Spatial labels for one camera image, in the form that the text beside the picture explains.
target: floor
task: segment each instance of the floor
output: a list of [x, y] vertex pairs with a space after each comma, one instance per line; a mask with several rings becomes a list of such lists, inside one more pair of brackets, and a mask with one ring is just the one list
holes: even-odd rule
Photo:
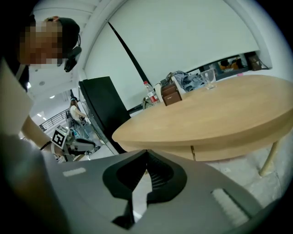
[[[293, 175], [293, 131], [282, 139], [281, 147], [268, 173], [261, 177], [258, 172], [264, 164], [271, 146], [254, 151], [248, 155], [231, 160], [207, 162], [227, 177], [247, 189], [265, 207], [280, 198], [286, 191]], [[113, 153], [103, 145], [90, 159], [112, 156]], [[134, 216], [138, 220], [147, 209], [147, 193], [152, 190], [151, 179], [144, 175], [133, 192]]]

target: clear glass cup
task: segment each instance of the clear glass cup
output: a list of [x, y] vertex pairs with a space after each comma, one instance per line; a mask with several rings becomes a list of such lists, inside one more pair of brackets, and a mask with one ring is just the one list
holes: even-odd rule
[[217, 86], [214, 69], [209, 69], [201, 72], [201, 77], [206, 85], [206, 89], [210, 90]]

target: metal railing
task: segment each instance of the metal railing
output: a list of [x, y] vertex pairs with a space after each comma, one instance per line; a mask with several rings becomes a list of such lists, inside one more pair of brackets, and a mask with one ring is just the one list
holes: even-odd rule
[[52, 118], [46, 120], [45, 122], [43, 122], [41, 125], [39, 125], [39, 127], [42, 129], [43, 132], [45, 132], [46, 130], [52, 128], [53, 126], [55, 126], [56, 124], [58, 124], [59, 122], [66, 120], [66, 111], [68, 109], [58, 113], [57, 115], [53, 116]]

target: person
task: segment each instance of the person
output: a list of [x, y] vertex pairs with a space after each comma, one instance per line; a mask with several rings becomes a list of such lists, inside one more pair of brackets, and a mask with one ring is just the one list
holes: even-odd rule
[[[39, 148], [50, 141], [46, 135], [30, 118], [29, 111], [32, 102], [27, 92], [29, 82], [28, 67], [31, 64], [50, 64], [54, 60], [58, 63], [67, 57], [75, 47], [80, 28], [70, 18], [53, 16], [43, 22], [36, 22], [34, 15], [29, 17], [22, 14], [22, 21], [14, 30], [10, 38], [5, 38], [4, 53], [0, 63], [0, 108], [5, 111], [1, 117], [0, 133], [23, 135], [32, 140]], [[50, 144], [45, 150], [50, 151]], [[57, 154], [62, 151], [55, 147]]]
[[79, 109], [78, 109], [78, 104], [77, 104], [78, 100], [76, 97], [71, 98], [70, 100], [70, 106], [69, 106], [69, 112], [71, 114], [71, 117], [76, 121], [76, 124], [74, 124], [74, 129], [79, 133], [79, 135], [82, 138], [89, 138], [88, 134], [86, 133], [80, 117], [84, 117], [86, 118], [87, 115], [82, 113]]

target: white roller blind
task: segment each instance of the white roller blind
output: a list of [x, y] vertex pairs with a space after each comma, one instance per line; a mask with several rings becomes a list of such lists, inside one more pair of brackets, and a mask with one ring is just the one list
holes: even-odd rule
[[109, 21], [153, 85], [172, 71], [259, 50], [223, 0], [128, 0]]
[[85, 73], [88, 79], [109, 76], [127, 110], [141, 104], [147, 95], [135, 66], [108, 24], [89, 54]]

